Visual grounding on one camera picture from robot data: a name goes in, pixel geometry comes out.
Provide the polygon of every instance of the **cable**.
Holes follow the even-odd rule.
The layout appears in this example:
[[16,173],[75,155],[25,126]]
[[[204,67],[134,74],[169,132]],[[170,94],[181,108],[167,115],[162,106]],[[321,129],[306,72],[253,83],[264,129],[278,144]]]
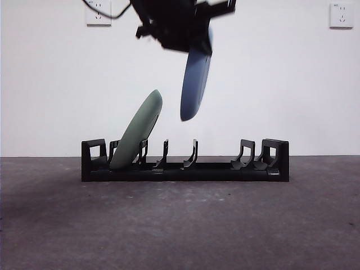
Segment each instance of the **cable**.
[[95,12],[98,12],[100,15],[102,15],[102,16],[104,16],[104,17],[107,17],[107,18],[110,18],[110,19],[120,18],[120,17],[125,13],[125,11],[128,10],[128,8],[130,8],[130,6],[131,6],[131,3],[129,3],[129,4],[126,6],[126,8],[124,8],[124,9],[122,10],[122,12],[120,12],[120,13],[117,14],[116,16],[113,16],[113,15],[106,14],[106,13],[104,13],[104,12],[102,12],[102,11],[94,8],[93,6],[91,6],[91,5],[87,2],[87,0],[83,0],[83,2],[84,2],[85,5],[87,5],[90,9],[92,9],[92,10],[94,10]]

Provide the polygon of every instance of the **black rack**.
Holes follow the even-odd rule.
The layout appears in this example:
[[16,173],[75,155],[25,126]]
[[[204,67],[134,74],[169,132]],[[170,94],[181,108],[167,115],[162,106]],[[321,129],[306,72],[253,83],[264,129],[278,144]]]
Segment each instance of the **black rack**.
[[[192,155],[188,160],[168,162],[169,141],[164,142],[161,160],[147,162],[148,140],[139,144],[139,157],[136,162],[122,170],[110,170],[114,149],[120,141],[110,142],[110,155],[107,158],[104,139],[82,142],[82,181],[289,181],[289,142],[264,139],[262,151],[255,159],[255,142],[245,139],[240,143],[240,154],[229,162],[197,162],[199,143],[193,141]],[[91,158],[90,148],[100,147],[100,155]],[[251,150],[250,157],[243,162],[244,147]],[[271,156],[271,148],[276,150]]]

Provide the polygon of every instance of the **gray floor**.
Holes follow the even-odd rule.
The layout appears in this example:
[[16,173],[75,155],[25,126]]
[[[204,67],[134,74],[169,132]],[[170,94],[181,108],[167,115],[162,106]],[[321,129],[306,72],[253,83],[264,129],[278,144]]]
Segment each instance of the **gray floor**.
[[360,269],[360,156],[290,183],[82,183],[77,158],[2,159],[2,269]]

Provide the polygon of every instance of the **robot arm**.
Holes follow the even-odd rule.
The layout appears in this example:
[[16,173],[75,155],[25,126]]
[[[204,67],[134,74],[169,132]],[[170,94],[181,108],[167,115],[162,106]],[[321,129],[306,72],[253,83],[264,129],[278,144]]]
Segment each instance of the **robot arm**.
[[236,4],[236,0],[214,5],[196,4],[196,0],[130,0],[121,13],[112,16],[97,10],[88,0],[82,1],[112,19],[121,17],[132,5],[143,23],[137,29],[137,38],[151,35],[166,49],[189,52],[190,47],[196,47],[207,55],[212,55],[208,34],[211,18],[234,12]]

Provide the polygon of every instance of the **electrical socket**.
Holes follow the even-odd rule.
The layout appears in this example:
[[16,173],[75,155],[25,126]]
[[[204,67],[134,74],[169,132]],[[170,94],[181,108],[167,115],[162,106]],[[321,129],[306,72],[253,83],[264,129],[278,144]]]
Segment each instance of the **electrical socket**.
[[[106,14],[111,14],[111,2],[110,0],[87,0],[89,5],[96,8],[97,10],[104,12]],[[111,19],[107,18],[98,12],[86,8],[86,24],[88,26],[111,26]]]
[[330,27],[353,28],[354,27],[354,4],[332,3],[330,4]]

